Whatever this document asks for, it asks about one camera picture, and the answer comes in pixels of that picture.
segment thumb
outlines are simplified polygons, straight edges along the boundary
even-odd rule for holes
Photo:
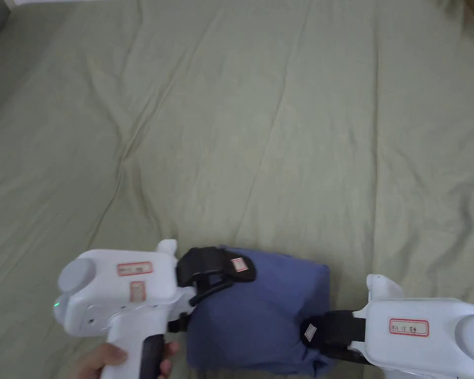
[[[113,344],[104,343],[82,358],[77,378],[92,378],[105,365],[117,366],[126,359],[127,353],[125,351]]]

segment wrinkled fabric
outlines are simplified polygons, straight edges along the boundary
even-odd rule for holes
[[[228,250],[250,257],[257,277],[197,305],[187,332],[188,363],[197,370],[326,374],[333,362],[302,344],[300,324],[329,309],[328,267],[287,255]]]
[[[0,33],[0,378],[67,378],[102,341],[67,336],[51,313],[60,271],[92,248],[177,237],[179,255],[226,244],[309,259],[330,267],[334,309],[364,307],[369,273],[474,303],[474,21],[461,4],[14,9]],[[174,358],[173,379],[198,374]]]

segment white label with handwritten text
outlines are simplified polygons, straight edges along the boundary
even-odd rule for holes
[[[428,337],[430,335],[430,328],[427,320],[391,318],[390,333],[404,336]]]

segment white plastic casing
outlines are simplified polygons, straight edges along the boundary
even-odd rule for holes
[[[365,341],[354,341],[386,378],[474,379],[474,304],[457,299],[404,299],[383,275],[367,277]]]
[[[455,338],[456,325],[471,315],[474,305],[456,299],[371,301],[367,305],[365,358],[380,367],[422,375],[474,378],[474,360]],[[427,322],[428,335],[395,334],[391,330],[395,319],[411,320],[394,322],[396,328],[397,324],[419,325],[420,329]]]
[[[165,239],[155,252],[90,250],[70,262],[58,285],[54,316],[77,337],[108,333],[107,341],[128,352],[101,379],[138,378],[143,342],[167,332],[169,320],[191,313],[193,287],[177,287],[177,242]]]

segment red-bordered label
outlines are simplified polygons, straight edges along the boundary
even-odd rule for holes
[[[153,272],[151,262],[133,262],[118,265],[118,276],[149,274],[151,272]]]
[[[430,325],[427,320],[391,318],[390,333],[403,336],[428,337],[430,335]]]
[[[140,303],[146,301],[146,282],[132,281],[130,283],[130,302]]]
[[[232,259],[232,264],[236,272],[246,271],[248,269],[248,265],[245,264],[244,259],[242,258],[235,258]]]

